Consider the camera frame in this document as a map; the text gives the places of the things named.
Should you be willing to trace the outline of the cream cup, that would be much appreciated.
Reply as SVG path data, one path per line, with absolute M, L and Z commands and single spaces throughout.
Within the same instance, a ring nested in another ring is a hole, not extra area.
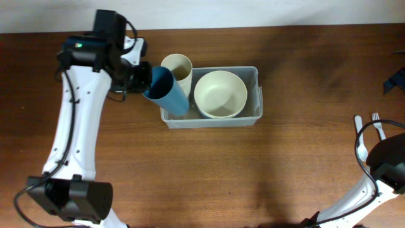
M 171 54 L 163 59 L 161 66 L 169 69 L 186 97 L 189 97 L 192 85 L 192 62 L 182 54 Z

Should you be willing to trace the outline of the blue bowl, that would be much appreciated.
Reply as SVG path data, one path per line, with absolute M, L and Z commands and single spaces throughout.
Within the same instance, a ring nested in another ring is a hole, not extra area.
M 231 111 L 229 109 L 226 109 L 224 107 L 216 109 L 213 113 L 208 113 L 205 112 L 204 110 L 200 109 L 200 107 L 197 108 L 198 113 L 202 115 L 204 118 L 211 118 L 211 119 L 221 119 L 221 118 L 235 118 L 238 117 L 243 109 L 239 109 L 238 111 Z

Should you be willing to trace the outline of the white plastic spoon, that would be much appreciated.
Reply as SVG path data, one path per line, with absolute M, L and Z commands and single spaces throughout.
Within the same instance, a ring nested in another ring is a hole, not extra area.
M 359 131 L 363 128 L 362 118 L 359 115 L 355 115 L 354 123 L 356 126 L 356 131 L 357 131 L 357 133 L 359 133 Z M 365 162 L 368 157 L 368 150 L 366 149 L 366 146 L 364 144 L 364 138 L 363 138 L 362 134 L 359 136 L 358 155 L 359 155 L 360 160 L 363 162 Z

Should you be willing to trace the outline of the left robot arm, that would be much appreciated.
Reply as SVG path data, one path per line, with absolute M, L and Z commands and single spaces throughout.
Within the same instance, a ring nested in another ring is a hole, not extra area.
M 69 36 L 57 55 L 63 96 L 56 135 L 41 175 L 28 178 L 24 193 L 67 227 L 123 227 L 112 185 L 95 180 L 95 152 L 108 93 L 151 86 L 146 42 L 127 37 L 130 26 L 121 14 L 99 9 L 92 30 Z

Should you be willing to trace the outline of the blue cup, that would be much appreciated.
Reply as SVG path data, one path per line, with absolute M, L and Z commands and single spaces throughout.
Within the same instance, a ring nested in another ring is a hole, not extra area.
M 172 72 L 163 66 L 152 67 L 150 88 L 143 95 L 175 116 L 183 116 L 189 110 L 189 101 Z

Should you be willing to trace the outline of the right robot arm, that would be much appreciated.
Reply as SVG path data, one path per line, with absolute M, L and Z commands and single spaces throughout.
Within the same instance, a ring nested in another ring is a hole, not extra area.
M 402 129 L 404 124 L 380 119 L 377 113 L 364 125 L 359 119 L 354 117 L 355 157 L 364 175 L 336 204 L 304 219 L 303 227 L 357 227 L 378 206 L 404 194 L 404 134 L 386 137 L 382 130 L 383 124 Z M 380 142 L 368 151 L 363 132 L 371 125 L 379 131 Z

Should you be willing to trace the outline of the white plastic fork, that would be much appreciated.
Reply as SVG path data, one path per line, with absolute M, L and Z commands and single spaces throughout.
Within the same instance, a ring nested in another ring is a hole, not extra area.
M 371 118 L 372 118 L 373 121 L 380 119 L 378 113 L 372 113 L 372 114 L 371 114 Z M 383 131 L 382 123 L 381 123 L 381 122 L 377 122 L 377 123 L 374 123 L 373 126 L 374 126 L 374 127 L 376 128 L 376 130 L 378 131 L 378 134 L 379 134 L 379 136 L 380 136 L 380 140 L 381 140 L 381 141 L 382 141 L 382 140 L 385 140 L 385 139 L 386 139 L 386 136 L 385 136 L 385 132 Z

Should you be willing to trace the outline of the cream bowl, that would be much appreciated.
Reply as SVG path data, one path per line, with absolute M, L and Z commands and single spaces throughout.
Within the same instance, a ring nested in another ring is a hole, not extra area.
M 206 118 L 233 118 L 247 103 L 247 87 L 234 73 L 224 70 L 209 72 L 197 81 L 194 101 Z

